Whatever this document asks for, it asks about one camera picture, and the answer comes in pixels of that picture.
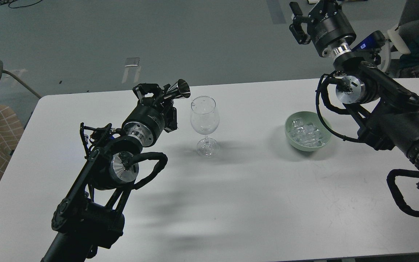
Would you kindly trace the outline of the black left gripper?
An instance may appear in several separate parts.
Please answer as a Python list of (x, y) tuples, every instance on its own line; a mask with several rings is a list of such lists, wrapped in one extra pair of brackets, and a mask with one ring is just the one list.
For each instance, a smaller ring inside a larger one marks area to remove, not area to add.
[(151, 147), (163, 131), (177, 130), (177, 109), (173, 106), (178, 84), (141, 83), (132, 91), (138, 99), (137, 106), (123, 122), (126, 135), (137, 138), (142, 147)]

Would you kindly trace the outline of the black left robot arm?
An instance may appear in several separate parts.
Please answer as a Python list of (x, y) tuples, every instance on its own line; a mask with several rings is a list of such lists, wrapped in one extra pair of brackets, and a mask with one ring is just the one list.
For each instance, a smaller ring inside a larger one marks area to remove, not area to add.
[(133, 88), (135, 109), (120, 128), (80, 124), (86, 163), (53, 214), (57, 235), (42, 262), (84, 262), (98, 248), (109, 249), (123, 235), (123, 211), (131, 191), (153, 180), (168, 162), (162, 152), (143, 152), (163, 131), (177, 129), (174, 99), (189, 98), (188, 83)]

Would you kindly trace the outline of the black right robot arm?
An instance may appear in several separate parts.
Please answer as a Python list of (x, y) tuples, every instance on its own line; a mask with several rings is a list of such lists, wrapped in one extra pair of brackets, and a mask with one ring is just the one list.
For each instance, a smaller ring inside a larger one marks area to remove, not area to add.
[[(378, 67), (379, 52), (389, 35), (375, 31), (351, 48), (356, 33), (336, 0), (318, 1), (308, 15), (295, 1), (290, 8), (290, 31), (296, 41), (313, 43), (319, 56), (333, 59), (334, 71), (323, 74), (316, 88), (316, 113), (322, 125), (343, 141), (367, 144), (375, 150), (399, 148), (417, 170), (392, 170), (386, 182), (398, 208), (419, 218), (419, 211), (406, 204), (395, 182), (398, 176), (419, 179), (419, 96)], [(352, 116), (359, 125), (358, 137), (333, 131), (321, 115), (320, 101), (336, 114)]]

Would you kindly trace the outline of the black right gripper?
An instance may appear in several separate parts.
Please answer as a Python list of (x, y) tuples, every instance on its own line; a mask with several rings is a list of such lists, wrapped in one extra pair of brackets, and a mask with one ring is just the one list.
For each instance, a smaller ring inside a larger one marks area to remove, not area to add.
[[(313, 42), (320, 57), (328, 56), (332, 43), (344, 39), (348, 44), (356, 40), (356, 33), (337, 0), (320, 0), (305, 17), (297, 2), (289, 7), (293, 18), (289, 29), (298, 44)], [(307, 33), (302, 24), (307, 25)]]

